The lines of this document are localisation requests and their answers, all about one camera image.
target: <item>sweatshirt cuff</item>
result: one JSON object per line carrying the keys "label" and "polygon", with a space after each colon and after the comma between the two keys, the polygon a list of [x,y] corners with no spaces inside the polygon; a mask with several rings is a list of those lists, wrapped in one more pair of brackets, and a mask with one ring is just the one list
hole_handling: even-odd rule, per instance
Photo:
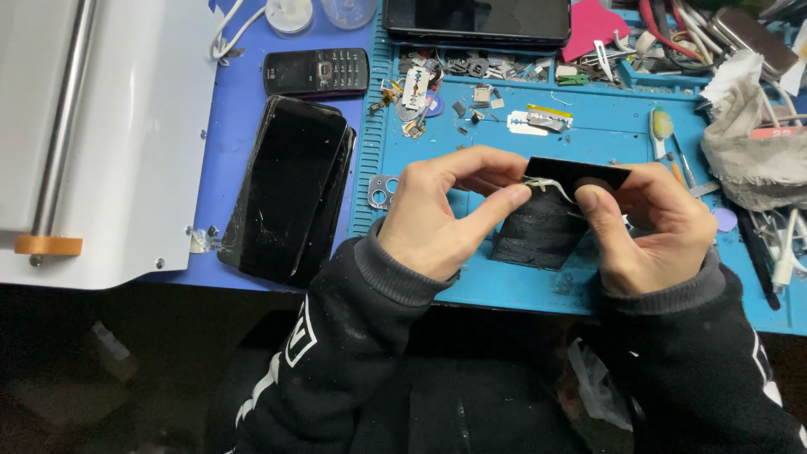
{"label": "sweatshirt cuff", "polygon": [[604,309],[615,309],[626,315],[664,315],[704,305],[725,290],[725,276],[720,259],[709,251],[695,277],[657,292],[638,296],[611,296],[602,285],[598,272],[592,282],[601,297]]}
{"label": "sweatshirt cuff", "polygon": [[459,271],[447,281],[439,281],[398,263],[378,243],[378,231],[385,218],[374,222],[367,236],[353,247],[359,272],[376,292],[401,305],[419,307],[431,303],[439,292],[457,281]]}

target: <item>white machine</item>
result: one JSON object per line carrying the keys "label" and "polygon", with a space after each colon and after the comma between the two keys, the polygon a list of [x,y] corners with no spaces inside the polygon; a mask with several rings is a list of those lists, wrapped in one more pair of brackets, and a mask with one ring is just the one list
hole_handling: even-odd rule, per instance
{"label": "white machine", "polygon": [[207,0],[0,9],[0,283],[98,289],[185,269],[222,12]]}

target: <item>sweatshirt sleeve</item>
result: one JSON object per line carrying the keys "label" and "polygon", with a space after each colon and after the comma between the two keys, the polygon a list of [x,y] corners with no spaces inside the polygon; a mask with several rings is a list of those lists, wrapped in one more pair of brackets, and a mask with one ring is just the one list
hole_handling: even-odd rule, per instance
{"label": "sweatshirt sleeve", "polygon": [[601,328],[585,339],[632,397],[635,452],[807,452],[782,408],[739,278],[708,254],[694,278],[631,298],[592,296]]}
{"label": "sweatshirt sleeve", "polygon": [[367,237],[342,243],[236,417],[235,452],[347,452],[354,411],[393,371],[409,328],[441,290]]}

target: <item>hand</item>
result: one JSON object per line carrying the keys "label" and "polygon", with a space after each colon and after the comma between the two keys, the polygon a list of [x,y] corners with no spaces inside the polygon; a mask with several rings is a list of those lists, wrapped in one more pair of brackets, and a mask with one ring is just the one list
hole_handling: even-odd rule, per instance
{"label": "hand", "polygon": [[[663,290],[694,277],[717,232],[717,219],[657,162],[620,166],[632,172],[611,195],[602,187],[575,192],[600,243],[600,273],[614,296]],[[653,233],[631,238],[622,221]]]}
{"label": "hand", "polygon": [[[409,164],[398,180],[378,243],[405,267],[447,280],[496,224],[529,199],[532,192],[518,184],[526,167],[525,158],[484,145]],[[487,198],[456,219],[445,197],[451,187]]]}

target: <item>blue silicone repair mat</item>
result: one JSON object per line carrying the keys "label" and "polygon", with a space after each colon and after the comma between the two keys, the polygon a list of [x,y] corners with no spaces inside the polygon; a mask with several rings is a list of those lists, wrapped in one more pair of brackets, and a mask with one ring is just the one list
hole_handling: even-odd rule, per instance
{"label": "blue silicone repair mat", "polygon": [[[633,11],[621,12],[628,25],[637,27]],[[365,109],[381,99],[383,79],[397,78],[400,49],[392,44],[376,21],[374,43],[370,52],[371,84],[365,99]],[[387,107],[367,115],[362,121],[358,148],[356,186],[350,236],[364,235],[370,225],[386,212],[367,203],[368,181],[376,174],[398,175],[410,162],[435,158],[455,151],[458,145],[489,145],[519,153],[525,157],[543,156],[572,161],[609,164],[653,160],[653,147],[648,137],[650,110],[663,106],[675,125],[675,134],[699,184],[708,182],[706,161],[700,150],[700,138],[706,122],[693,112],[702,100],[697,94],[708,80],[681,76],[636,74],[629,65],[617,67],[629,90],[611,88],[602,82],[586,86],[557,86],[552,82],[513,82],[446,76],[438,91],[445,102],[439,116],[427,120],[426,130],[418,139],[402,134],[403,122],[394,108]],[[554,80],[554,68],[549,81]],[[470,122],[470,109],[458,118],[451,105],[462,101],[465,107],[473,103],[473,89],[479,82],[497,87],[505,106],[483,111],[485,118],[478,124]],[[574,116],[572,128],[562,134],[532,136],[510,132],[506,121],[512,111],[525,111],[526,104],[551,107]],[[458,128],[468,130],[467,135]],[[667,151],[675,151],[667,140]],[[475,193],[450,190],[449,201],[454,214],[463,217],[482,201]],[[709,206],[723,205],[720,192],[704,197]],[[510,308],[556,313],[590,313],[585,284],[597,267],[596,248],[590,235],[560,271],[544,271],[488,260],[491,235],[473,257],[462,267],[460,280],[437,295],[439,301],[468,305]],[[745,287],[743,297],[746,313],[757,330],[807,334],[807,283],[794,276],[785,294],[780,296],[781,309],[773,310],[765,300],[762,289],[742,244],[738,231],[719,233],[719,251],[724,263],[740,275]]]}

